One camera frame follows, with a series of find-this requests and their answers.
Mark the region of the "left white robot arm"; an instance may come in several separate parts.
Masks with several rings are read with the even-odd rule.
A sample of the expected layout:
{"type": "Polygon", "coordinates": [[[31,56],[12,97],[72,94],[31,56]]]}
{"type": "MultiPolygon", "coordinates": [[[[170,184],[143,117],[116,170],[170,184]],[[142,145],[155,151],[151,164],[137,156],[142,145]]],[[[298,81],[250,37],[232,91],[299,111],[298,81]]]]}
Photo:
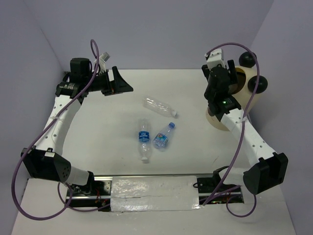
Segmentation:
{"type": "Polygon", "coordinates": [[[96,76],[92,75],[91,61],[73,58],[70,72],[57,85],[53,110],[46,123],[48,129],[31,147],[24,149],[23,163],[32,178],[75,185],[84,195],[95,191],[94,174],[74,167],[63,156],[63,146],[73,118],[90,92],[100,91],[109,96],[132,92],[133,88],[122,78],[117,67],[112,67],[109,79],[106,61],[109,55],[100,55],[96,76]]]}

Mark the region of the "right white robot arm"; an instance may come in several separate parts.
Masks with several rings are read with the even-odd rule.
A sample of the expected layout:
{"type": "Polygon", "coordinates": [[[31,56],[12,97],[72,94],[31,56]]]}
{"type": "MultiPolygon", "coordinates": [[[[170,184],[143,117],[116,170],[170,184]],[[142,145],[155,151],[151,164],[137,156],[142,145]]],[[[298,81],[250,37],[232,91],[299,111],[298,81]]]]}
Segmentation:
{"type": "Polygon", "coordinates": [[[208,82],[204,97],[210,124],[229,131],[245,153],[250,169],[234,168],[234,162],[222,169],[223,174],[212,180],[215,190],[224,191],[229,184],[243,185],[254,194],[260,194],[284,181],[288,158],[270,147],[248,120],[247,115],[260,95],[267,89],[268,81],[253,69],[253,59],[208,59],[202,72],[208,82]]]}

